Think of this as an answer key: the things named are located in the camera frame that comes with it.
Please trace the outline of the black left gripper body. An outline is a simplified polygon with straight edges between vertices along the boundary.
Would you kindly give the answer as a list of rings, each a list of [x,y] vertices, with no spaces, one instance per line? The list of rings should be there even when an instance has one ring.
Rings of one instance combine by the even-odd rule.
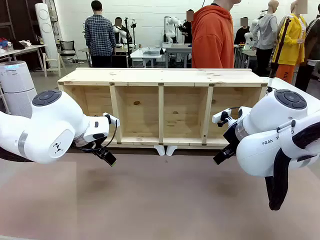
[[[105,147],[99,147],[93,149],[92,153],[98,157],[105,157],[108,153],[108,150]]]

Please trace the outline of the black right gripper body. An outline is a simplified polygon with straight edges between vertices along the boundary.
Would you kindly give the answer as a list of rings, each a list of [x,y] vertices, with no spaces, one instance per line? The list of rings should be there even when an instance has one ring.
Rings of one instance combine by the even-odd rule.
[[[230,126],[223,134],[223,137],[228,142],[226,148],[230,149],[231,151],[236,151],[240,143],[239,139],[236,136],[236,126]]]

